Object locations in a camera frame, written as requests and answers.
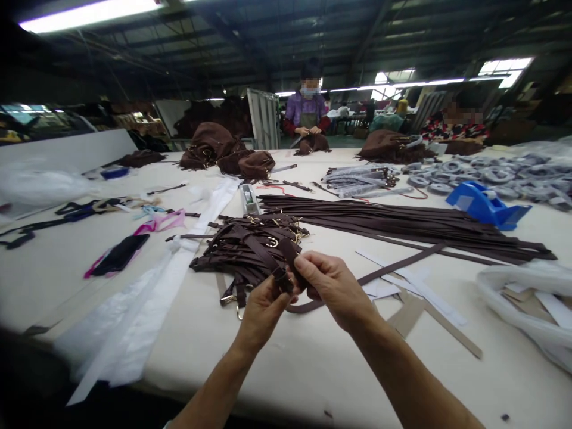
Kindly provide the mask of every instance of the ceiling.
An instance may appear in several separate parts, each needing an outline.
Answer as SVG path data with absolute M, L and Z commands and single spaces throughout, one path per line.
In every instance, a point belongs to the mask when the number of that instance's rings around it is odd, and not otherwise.
M 81 31 L 34 36 L 49 46 L 43 63 L 105 85 L 137 86 L 153 98 L 220 97 L 247 85 L 294 89 L 311 56 L 322 59 L 324 88 L 333 89 L 372 84 L 380 70 L 415 68 L 416 80 L 458 77 L 476 75 L 493 58 L 572 51 L 567 0 L 168 3 Z

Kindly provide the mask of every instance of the stack of leather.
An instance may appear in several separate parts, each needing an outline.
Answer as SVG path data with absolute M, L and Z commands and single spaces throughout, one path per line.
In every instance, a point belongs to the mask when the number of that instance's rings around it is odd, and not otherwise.
M 411 148 L 405 145 L 411 142 L 410 137 L 390 130 L 377 130 L 371 133 L 357 158 L 376 163 L 411 164 L 436 156 L 424 144 Z
M 290 263 L 301 252 L 298 243 L 309 232 L 301 228 L 298 219 L 284 214 L 259 217 L 219 216 L 224 225 L 211 223 L 217 228 L 214 235 L 181 235 L 181 238 L 210 238 L 207 250 L 195 258 L 190 267 L 195 271 L 226 272 L 234 276 L 233 282 L 222 294 L 221 305 L 237 301 L 238 308 L 246 305 L 246 291 L 258 286 L 273 275 L 281 291 L 292 291 L 286 274 Z
M 507 237 L 494 225 L 480 223 L 460 210 L 388 206 L 360 201 L 331 202 L 286 195 L 262 195 L 259 199 L 268 214 L 283 213 L 300 217 L 304 223 L 311 225 L 420 250 L 427 248 L 394 238 L 430 244 L 445 243 L 450 248 L 513 265 L 534 258 L 557 259 L 542 243 Z M 439 250 L 438 253 L 485 265 L 499 265 L 499 262 L 490 259 L 450 251 Z
M 237 136 L 232 136 L 222 125 L 203 122 L 179 165 L 185 170 L 197 170 L 215 164 L 223 174 L 255 180 L 266 179 L 276 165 L 268 152 L 248 150 Z

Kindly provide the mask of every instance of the plastic bag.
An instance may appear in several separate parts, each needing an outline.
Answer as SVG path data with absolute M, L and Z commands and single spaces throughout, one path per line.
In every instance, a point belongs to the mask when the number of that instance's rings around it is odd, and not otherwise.
M 56 206 L 96 190 L 81 174 L 50 168 L 39 158 L 0 168 L 0 197 L 10 203 Z
M 522 266 L 491 266 L 477 275 L 478 290 L 487 305 L 505 322 L 524 331 L 551 361 L 572 372 L 572 330 L 519 312 L 499 294 L 511 282 L 572 296 L 572 270 L 555 262 L 535 260 Z

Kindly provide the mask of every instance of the hand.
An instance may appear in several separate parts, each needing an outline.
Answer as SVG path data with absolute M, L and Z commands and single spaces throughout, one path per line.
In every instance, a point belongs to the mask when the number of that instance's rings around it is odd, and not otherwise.
M 368 296 L 340 258 L 310 251 L 297 257 L 294 264 L 313 287 L 308 288 L 308 296 L 324 301 L 344 331 L 351 334 L 364 321 L 378 317 Z M 291 277 L 296 285 L 296 278 Z
M 233 345 L 245 352 L 258 353 L 270 339 L 286 307 L 297 301 L 296 295 L 280 293 L 274 277 L 264 280 L 250 293 Z
M 302 137 L 306 137 L 308 134 L 310 134 L 310 130 L 306 127 L 298 127 L 294 130 L 294 132 L 296 134 L 300 134 Z

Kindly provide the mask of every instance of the white board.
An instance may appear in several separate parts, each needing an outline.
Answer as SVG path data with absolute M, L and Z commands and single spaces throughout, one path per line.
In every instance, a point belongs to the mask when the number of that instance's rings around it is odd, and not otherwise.
M 188 100 L 157 100 L 154 105 L 169 133 L 169 137 L 173 138 L 177 135 L 177 129 L 174 125 L 183 118 L 185 110 L 191 108 L 191 102 Z
M 137 150 L 124 129 L 0 147 L 0 166 L 31 158 L 85 173 Z

